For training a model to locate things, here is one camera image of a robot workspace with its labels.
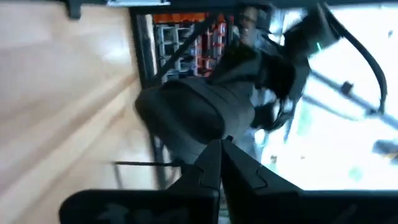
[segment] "green light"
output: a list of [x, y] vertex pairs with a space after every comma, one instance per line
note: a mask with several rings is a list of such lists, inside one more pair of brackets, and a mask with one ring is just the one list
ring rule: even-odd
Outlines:
[[317, 42], [317, 47], [319, 51], [322, 51], [321, 44], [319, 44], [319, 42]]

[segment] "wooden surface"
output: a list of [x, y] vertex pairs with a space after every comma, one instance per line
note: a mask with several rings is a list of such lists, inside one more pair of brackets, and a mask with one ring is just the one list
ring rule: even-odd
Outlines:
[[[70, 194], [116, 188], [111, 161], [151, 160], [130, 30], [125, 9], [0, 3], [0, 223], [58, 223]], [[155, 187], [148, 167], [121, 175]]]

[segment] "floor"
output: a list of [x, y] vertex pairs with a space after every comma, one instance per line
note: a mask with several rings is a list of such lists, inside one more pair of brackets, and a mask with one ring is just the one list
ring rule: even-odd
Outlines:
[[[0, 223], [59, 223], [83, 189], [115, 189], [111, 161], [151, 161], [133, 110], [140, 91], [128, 12], [0, 3]], [[149, 167], [122, 167], [129, 189], [154, 189]]]

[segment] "wooden floor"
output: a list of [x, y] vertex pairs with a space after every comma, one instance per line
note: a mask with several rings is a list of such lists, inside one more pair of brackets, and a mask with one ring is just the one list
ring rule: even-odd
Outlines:
[[[0, 223], [59, 223], [82, 189], [115, 189], [111, 161], [150, 161], [127, 10], [0, 3]], [[123, 184], [155, 188], [148, 167]]]

